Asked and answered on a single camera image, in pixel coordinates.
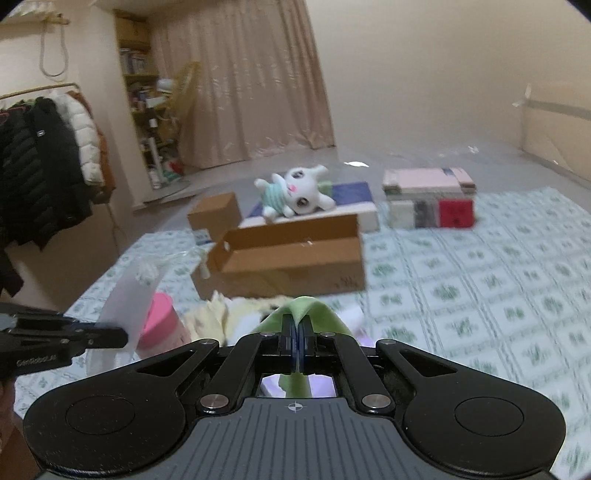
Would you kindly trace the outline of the cream fuzzy cloth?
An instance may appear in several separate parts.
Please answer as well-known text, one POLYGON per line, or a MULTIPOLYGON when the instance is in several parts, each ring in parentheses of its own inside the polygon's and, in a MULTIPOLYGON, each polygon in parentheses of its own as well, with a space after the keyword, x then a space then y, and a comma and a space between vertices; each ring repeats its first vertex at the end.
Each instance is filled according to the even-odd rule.
POLYGON ((290 301, 287 296, 226 298, 215 292, 210 300, 187 311, 182 322, 191 341, 209 338, 221 346, 232 346, 290 301))

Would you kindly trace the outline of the light green cloth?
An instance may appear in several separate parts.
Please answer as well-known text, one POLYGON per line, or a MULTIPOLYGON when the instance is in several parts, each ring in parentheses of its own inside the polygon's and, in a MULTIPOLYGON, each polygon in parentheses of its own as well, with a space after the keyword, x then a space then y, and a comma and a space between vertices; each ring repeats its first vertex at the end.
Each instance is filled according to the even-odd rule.
MULTIPOLYGON (((298 325, 304 317, 311 320, 315 333, 334 332, 356 336, 362 330, 363 311, 358 305, 332 310, 329 305, 310 296, 297 297, 270 313, 252 333, 280 332, 284 315, 291 315, 298 325)), ((334 381, 328 376, 300 373, 279 375, 277 380, 263 380, 263 386, 274 398, 329 398, 335 397, 334 381)))

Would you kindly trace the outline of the purple tissue pack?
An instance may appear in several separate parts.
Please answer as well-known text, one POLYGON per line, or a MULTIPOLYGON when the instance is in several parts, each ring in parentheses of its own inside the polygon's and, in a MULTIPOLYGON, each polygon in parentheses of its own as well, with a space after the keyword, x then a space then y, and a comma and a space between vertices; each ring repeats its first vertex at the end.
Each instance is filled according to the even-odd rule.
MULTIPOLYGON (((305 319, 310 319, 311 329, 315 334, 329 332, 348 335, 355 338, 363 347, 374 347, 366 326, 365 314, 358 304, 349 304, 332 310, 331 306, 313 297, 298 297, 270 313, 256 328, 256 333, 280 331, 283 317, 294 318, 298 329, 305 319)), ((263 378, 260 391, 271 398, 329 398, 337 395, 335 376, 337 360, 327 360, 321 369, 290 375, 273 374, 263 378)))

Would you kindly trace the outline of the pink lidded cylinder container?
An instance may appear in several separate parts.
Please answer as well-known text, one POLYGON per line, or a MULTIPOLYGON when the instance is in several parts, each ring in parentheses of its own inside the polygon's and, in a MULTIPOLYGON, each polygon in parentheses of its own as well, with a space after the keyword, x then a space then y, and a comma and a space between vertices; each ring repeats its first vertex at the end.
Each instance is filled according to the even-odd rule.
POLYGON ((156 292, 135 349, 140 359, 150 358, 187 344, 190 334, 173 307, 170 296, 156 292))

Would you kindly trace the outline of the open cardboard tray box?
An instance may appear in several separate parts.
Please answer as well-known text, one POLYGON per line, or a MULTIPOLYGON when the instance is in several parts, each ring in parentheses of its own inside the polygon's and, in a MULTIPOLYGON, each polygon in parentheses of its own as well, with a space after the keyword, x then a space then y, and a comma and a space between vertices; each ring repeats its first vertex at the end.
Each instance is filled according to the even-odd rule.
POLYGON ((201 299, 351 293, 366 288, 356 216, 235 229, 191 274, 201 299))

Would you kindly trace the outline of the small closed cardboard box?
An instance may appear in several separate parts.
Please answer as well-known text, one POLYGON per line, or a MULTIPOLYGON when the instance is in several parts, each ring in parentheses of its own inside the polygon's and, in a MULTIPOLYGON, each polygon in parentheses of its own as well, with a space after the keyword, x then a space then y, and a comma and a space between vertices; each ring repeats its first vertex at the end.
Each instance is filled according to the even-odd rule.
POLYGON ((215 243, 242 223, 242 212, 235 193, 201 198, 187 214, 197 245, 215 243))

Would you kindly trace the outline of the black jacket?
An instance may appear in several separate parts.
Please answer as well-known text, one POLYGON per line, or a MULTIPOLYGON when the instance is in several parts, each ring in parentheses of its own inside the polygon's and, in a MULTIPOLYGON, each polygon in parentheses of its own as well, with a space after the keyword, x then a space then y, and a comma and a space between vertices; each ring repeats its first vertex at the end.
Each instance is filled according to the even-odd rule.
POLYGON ((74 133, 55 102, 37 98, 1 113, 1 248, 34 243, 92 215, 74 133))

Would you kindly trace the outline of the brown jacket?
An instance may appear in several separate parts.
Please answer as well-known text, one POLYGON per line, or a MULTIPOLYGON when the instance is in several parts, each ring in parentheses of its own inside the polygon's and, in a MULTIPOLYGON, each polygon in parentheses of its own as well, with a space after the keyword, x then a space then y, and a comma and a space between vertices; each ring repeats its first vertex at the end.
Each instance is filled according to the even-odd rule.
MULTIPOLYGON (((75 100, 77 100, 78 102, 80 102, 81 105, 86 109, 90 118, 93 119, 91 107, 81 92, 69 90, 67 94, 75 100)), ((104 185, 100 188, 100 192, 96 195, 94 203, 106 204, 110 201, 112 193, 116 189, 116 183, 109 163, 108 146, 106 138, 100 127, 98 125, 95 125, 95 127, 99 140, 100 168, 104 179, 104 185)))

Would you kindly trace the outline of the white bunny plush toy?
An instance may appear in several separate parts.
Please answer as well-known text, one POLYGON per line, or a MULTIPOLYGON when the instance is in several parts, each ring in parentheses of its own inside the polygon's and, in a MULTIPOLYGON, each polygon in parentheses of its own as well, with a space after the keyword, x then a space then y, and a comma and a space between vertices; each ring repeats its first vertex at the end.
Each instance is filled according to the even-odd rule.
POLYGON ((317 211, 335 209, 332 184, 325 181, 329 169, 324 165, 294 167, 286 174, 273 173, 271 180, 259 178, 253 184, 260 194, 262 216, 266 223, 277 218, 293 218, 317 211))

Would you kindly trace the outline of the green patterned tablecloth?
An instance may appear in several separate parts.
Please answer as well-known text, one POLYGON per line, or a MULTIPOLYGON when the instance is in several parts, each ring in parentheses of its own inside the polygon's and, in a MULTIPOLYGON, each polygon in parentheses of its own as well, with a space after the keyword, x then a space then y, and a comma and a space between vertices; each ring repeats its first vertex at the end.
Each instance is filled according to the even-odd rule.
POLYGON ((366 286, 324 302, 394 339, 521 385, 561 410, 561 479, 590 472, 590 216, 558 191, 482 194, 471 229, 363 235, 366 286))

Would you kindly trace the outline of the box with red panel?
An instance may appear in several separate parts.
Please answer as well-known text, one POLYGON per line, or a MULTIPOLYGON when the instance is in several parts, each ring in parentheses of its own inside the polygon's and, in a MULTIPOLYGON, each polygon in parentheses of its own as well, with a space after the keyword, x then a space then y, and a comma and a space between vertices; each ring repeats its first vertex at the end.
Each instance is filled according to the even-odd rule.
POLYGON ((388 202, 388 225, 394 229, 469 229, 476 223, 471 198, 431 198, 388 202))

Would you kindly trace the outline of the cluttered bookshelf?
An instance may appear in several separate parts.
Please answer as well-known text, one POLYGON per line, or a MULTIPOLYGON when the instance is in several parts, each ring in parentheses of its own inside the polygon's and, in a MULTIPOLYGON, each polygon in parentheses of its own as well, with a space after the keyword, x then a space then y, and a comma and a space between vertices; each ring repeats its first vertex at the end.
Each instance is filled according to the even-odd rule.
POLYGON ((114 18, 120 68, 139 150, 150 187, 160 193, 183 175, 167 106, 170 86, 160 78, 153 60, 147 19, 120 10, 114 18))

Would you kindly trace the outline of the beige curtain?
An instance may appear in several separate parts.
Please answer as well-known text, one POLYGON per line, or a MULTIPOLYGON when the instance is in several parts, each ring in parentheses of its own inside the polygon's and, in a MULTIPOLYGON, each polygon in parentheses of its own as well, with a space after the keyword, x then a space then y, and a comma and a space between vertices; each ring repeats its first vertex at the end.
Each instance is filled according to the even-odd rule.
POLYGON ((203 170, 335 144, 303 1, 178 1, 148 23, 161 75, 200 65, 178 143, 186 166, 203 170))

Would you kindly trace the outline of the standing fan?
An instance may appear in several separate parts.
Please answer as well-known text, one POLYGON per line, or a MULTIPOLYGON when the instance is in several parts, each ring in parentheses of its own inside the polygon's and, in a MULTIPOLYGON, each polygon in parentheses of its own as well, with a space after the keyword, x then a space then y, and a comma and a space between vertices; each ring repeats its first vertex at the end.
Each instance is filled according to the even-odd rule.
POLYGON ((199 83, 200 64, 186 63, 172 78, 158 78, 156 95, 145 101, 147 118, 147 151, 151 164, 148 177, 152 191, 142 200, 152 204, 188 187, 181 175, 165 166, 164 148, 177 147, 183 123, 192 109, 199 83))

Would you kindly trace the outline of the clothes rack rail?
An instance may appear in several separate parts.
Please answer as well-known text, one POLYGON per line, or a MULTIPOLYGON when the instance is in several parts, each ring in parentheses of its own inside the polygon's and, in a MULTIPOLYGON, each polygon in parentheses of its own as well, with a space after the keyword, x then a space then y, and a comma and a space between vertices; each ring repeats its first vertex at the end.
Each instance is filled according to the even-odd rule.
POLYGON ((37 86, 37 87, 33 87, 33 88, 28 88, 28 89, 16 91, 16 92, 2 94, 0 96, 0 100, 4 101, 4 100, 12 99, 12 98, 32 95, 34 93, 49 92, 51 90, 56 90, 56 89, 69 89, 69 90, 74 89, 74 90, 79 91, 80 86, 76 82, 53 83, 50 85, 37 86))

